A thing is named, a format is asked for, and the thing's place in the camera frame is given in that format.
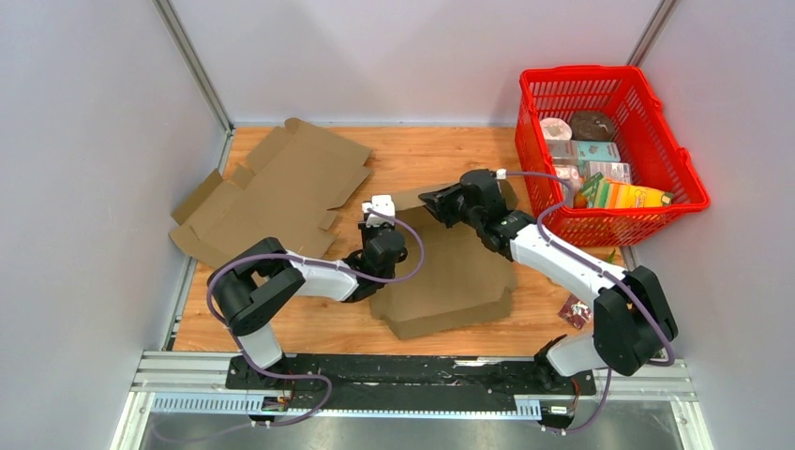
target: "wooden surface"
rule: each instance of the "wooden surface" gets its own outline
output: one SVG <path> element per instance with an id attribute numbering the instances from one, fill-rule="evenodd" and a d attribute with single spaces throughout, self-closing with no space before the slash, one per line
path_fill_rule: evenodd
<path id="1" fill-rule="evenodd" d="M 244 160 L 270 128 L 236 131 L 225 175 Z M 519 170 L 513 128 L 488 127 L 337 127 L 333 130 L 373 149 L 367 165 L 373 174 L 340 208 L 331 228 L 337 241 L 325 259 L 347 256 L 361 246 L 356 221 L 360 204 L 374 194 L 455 182 L 476 168 Z M 519 208 L 530 204 L 523 180 L 510 180 Z M 612 248 L 589 249 L 605 258 Z M 616 263 L 622 263 L 617 254 Z M 514 264 L 518 289 L 509 318 L 400 341 L 370 317 L 368 301 L 344 305 L 321 298 L 294 298 L 273 320 L 287 353 L 382 353 L 440 355 L 533 355 L 551 339 L 577 330 L 558 317 L 568 292 L 540 273 Z M 175 350 L 236 350 L 227 331 L 207 311 L 206 280 L 212 271 L 199 263 L 179 326 Z"/>

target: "red plastic basket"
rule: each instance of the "red plastic basket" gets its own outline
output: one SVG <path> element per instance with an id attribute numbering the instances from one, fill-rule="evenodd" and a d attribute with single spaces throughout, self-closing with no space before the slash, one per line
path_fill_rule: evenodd
<path id="1" fill-rule="evenodd" d="M 571 66 L 532 69 L 519 78 L 522 90 L 517 122 L 517 150 L 525 171 L 555 173 L 539 120 L 568 121 L 577 111 L 601 111 L 616 126 L 613 141 L 622 161 L 631 166 L 636 185 L 673 193 L 670 206 L 636 209 L 573 209 L 563 207 L 546 225 L 580 247 L 631 246 L 687 213 L 704 210 L 710 197 L 690 163 L 690 154 L 676 143 L 663 104 L 637 67 Z M 537 215 L 563 200 L 553 180 L 527 177 L 532 210 Z"/>

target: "cardboard box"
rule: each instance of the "cardboard box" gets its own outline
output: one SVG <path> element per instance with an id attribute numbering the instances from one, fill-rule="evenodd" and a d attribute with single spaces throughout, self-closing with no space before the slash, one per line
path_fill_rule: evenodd
<path id="1" fill-rule="evenodd" d="M 274 128 L 230 180 L 209 176 L 172 213 L 174 243 L 217 268 L 268 236 L 321 258 L 334 242 L 327 230 L 371 170 L 371 150 L 299 119 Z"/>
<path id="2" fill-rule="evenodd" d="M 420 193 L 448 186 L 391 194 L 397 218 L 414 227 L 426 247 L 425 265 L 417 275 L 388 284 L 370 297 L 372 316 L 384 320 L 399 339 L 496 321 L 511 314 L 511 292 L 517 287 L 511 263 L 483 247 L 468 225 L 459 223 L 446 229 L 417 198 Z M 516 207 L 514 190 L 504 182 L 501 187 L 509 207 Z M 398 277 L 411 272 L 419 260 L 416 240 L 407 232 L 403 235 L 409 257 L 397 266 Z"/>

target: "white wall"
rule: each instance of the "white wall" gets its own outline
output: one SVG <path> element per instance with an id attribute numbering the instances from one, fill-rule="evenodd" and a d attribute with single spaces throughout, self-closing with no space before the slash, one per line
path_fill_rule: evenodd
<path id="1" fill-rule="evenodd" d="M 792 448 L 795 4 L 684 1 L 643 69 L 712 207 L 640 246 L 719 450 Z"/>
<path id="2" fill-rule="evenodd" d="M 658 0 L 173 0 L 234 122 L 515 123 L 519 73 L 623 64 Z"/>
<path id="3" fill-rule="evenodd" d="M 222 135 L 152 2 L 0 4 L 0 441 L 111 442 Z"/>

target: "black mounting plate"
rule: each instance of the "black mounting plate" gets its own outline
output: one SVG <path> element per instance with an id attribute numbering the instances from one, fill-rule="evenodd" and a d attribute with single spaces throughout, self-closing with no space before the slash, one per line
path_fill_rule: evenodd
<path id="1" fill-rule="evenodd" d="M 334 389 L 325 409 L 510 412 L 516 410 L 514 395 L 574 395 L 571 383 L 556 392 L 541 390 L 530 378 L 533 364 L 469 356 L 299 353 L 282 358 L 271 369 L 328 377 Z M 574 378 L 582 396 L 596 394 L 590 371 Z M 230 362 L 226 387 L 289 393 L 293 384 L 264 377 L 249 367 L 243 356 L 237 356 Z M 291 407 L 311 408 L 325 389 L 320 381 L 296 382 Z"/>

